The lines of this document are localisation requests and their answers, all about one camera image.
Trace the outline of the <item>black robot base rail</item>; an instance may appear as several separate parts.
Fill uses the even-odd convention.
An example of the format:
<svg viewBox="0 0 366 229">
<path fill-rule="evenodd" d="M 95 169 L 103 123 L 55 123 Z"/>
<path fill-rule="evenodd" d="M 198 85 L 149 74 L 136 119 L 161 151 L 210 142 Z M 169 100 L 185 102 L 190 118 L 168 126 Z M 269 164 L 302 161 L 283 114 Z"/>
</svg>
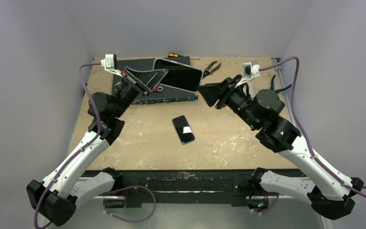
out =
<svg viewBox="0 0 366 229">
<path fill-rule="evenodd" d="M 101 194 L 108 209 L 140 208 L 143 204 L 228 204 L 245 207 L 250 200 L 276 196 L 250 184 L 253 169 L 211 170 L 120 170 L 123 183 L 117 188 L 130 187 L 115 194 Z M 144 189 L 147 187 L 155 195 Z"/>
</svg>

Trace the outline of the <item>blue smartphone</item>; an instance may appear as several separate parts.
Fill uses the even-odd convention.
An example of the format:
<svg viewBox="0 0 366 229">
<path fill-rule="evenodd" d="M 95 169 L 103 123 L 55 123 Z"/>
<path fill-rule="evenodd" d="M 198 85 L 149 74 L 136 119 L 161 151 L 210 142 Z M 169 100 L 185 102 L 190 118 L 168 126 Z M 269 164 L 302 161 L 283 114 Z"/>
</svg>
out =
<svg viewBox="0 0 366 229">
<path fill-rule="evenodd" d="M 172 124 L 183 145 L 193 142 L 195 140 L 193 131 L 184 115 L 172 119 Z"/>
</svg>

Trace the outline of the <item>phone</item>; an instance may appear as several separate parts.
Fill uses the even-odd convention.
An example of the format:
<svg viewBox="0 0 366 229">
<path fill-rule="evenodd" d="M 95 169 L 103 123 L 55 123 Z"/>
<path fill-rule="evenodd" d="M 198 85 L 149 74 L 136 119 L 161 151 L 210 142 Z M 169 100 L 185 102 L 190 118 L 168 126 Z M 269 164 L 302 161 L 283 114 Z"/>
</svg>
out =
<svg viewBox="0 0 366 229">
<path fill-rule="evenodd" d="M 191 59 L 188 56 L 156 58 L 152 68 L 168 70 L 161 84 L 189 92 L 197 91 L 197 86 L 203 79 L 203 71 L 191 66 Z"/>
</svg>

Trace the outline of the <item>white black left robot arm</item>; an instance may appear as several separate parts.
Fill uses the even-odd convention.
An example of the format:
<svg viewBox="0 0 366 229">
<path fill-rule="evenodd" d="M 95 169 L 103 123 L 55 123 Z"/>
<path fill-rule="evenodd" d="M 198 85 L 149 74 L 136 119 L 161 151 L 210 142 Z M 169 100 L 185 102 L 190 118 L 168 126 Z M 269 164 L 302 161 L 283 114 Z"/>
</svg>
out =
<svg viewBox="0 0 366 229">
<path fill-rule="evenodd" d="M 93 117 L 87 132 L 75 149 L 43 180 L 32 180 L 27 194 L 34 208 L 34 226 L 42 220 L 46 226 L 62 226 L 76 209 L 101 194 L 128 196 L 123 175 L 108 167 L 87 181 L 80 177 L 89 165 L 119 137 L 124 121 L 121 116 L 139 95 L 150 94 L 167 75 L 167 69 L 138 71 L 110 69 L 120 76 L 121 84 L 115 95 L 86 91 L 88 113 Z"/>
</svg>

